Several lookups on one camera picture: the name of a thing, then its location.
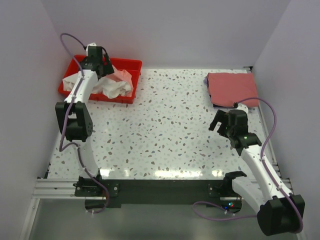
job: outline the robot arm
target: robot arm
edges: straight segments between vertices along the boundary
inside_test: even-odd
[[[213,131],[218,123],[221,125],[217,132],[230,140],[231,146],[248,164],[259,185],[257,189],[243,172],[230,172],[224,177],[223,188],[236,192],[248,202],[257,213],[259,226],[265,235],[296,231],[299,228],[298,216],[283,193],[290,197],[301,217],[305,202],[301,195],[294,195],[283,184],[265,155],[263,158],[267,168],[264,166],[260,156],[262,144],[256,134],[248,132],[246,112],[238,109],[229,112],[218,110],[209,130]]]
[[[92,89],[99,79],[114,73],[113,66],[108,54],[103,55],[104,48],[91,43],[86,47],[86,57],[80,62],[82,71],[79,70],[77,81],[64,102],[57,102],[55,112],[59,124],[60,132],[63,131],[65,114],[70,104],[72,104],[70,115],[75,114],[75,118],[68,117],[65,137],[68,141],[79,146],[82,162],[89,173],[97,177],[99,168],[96,164],[92,147],[91,135],[93,132],[93,122],[88,112],[86,103],[89,100]],[[82,166],[80,166],[80,176],[89,178]]]

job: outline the pink towel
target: pink towel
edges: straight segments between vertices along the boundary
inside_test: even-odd
[[[115,81],[115,82],[120,82],[120,81],[128,82],[131,86],[131,92],[128,93],[126,95],[126,97],[131,97],[132,91],[134,90],[134,86],[133,86],[132,80],[131,80],[131,78],[132,78],[131,74],[127,70],[120,71],[120,70],[117,70],[115,66],[112,65],[112,67],[113,67],[114,73],[109,74],[106,77],[108,79]]]
[[[208,73],[208,92],[211,102],[221,107],[232,107],[235,102],[258,97],[253,73]],[[257,107],[259,100],[244,102],[249,108]]]

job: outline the white cloth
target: white cloth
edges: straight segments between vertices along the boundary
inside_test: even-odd
[[[78,73],[67,76],[62,79],[63,82],[63,90],[71,92],[72,88],[75,86],[75,83],[78,79]],[[107,96],[109,99],[114,99],[121,96],[126,96],[132,91],[131,85],[126,81],[114,81],[109,79],[108,77],[102,77],[99,81],[94,85],[92,89],[92,94],[100,94]]]

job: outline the terrazzo tabletop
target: terrazzo tabletop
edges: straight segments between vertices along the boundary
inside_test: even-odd
[[[95,161],[104,179],[222,179],[247,164],[216,130],[209,131],[213,108],[203,79],[208,73],[246,70],[143,69],[133,104],[89,101]],[[265,135],[257,108],[248,114],[249,131]],[[59,152],[58,134],[50,156],[49,179],[77,179],[72,147]]]

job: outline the red tray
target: red tray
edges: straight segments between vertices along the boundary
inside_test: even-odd
[[[77,59],[79,62],[82,61],[85,58],[84,55],[75,55],[75,59]],[[114,102],[114,103],[121,103],[121,104],[133,104],[134,99],[136,96],[136,90],[138,86],[138,80],[140,76],[140,71],[142,67],[142,61],[140,60],[133,60],[133,59],[122,59],[122,58],[110,58],[111,63],[116,67],[118,70],[127,70],[132,75],[132,85],[133,85],[133,91],[132,96],[118,96],[113,99],[107,98],[107,96],[103,95],[102,93],[99,94],[91,94],[90,100],[95,101],[104,101],[104,102]],[[66,78],[72,74],[76,74],[78,72],[78,65],[76,62],[72,59],[70,62],[68,69],[66,70],[63,78]],[[69,91],[64,91],[64,83],[61,81],[58,92],[65,95],[66,97],[69,95]]]

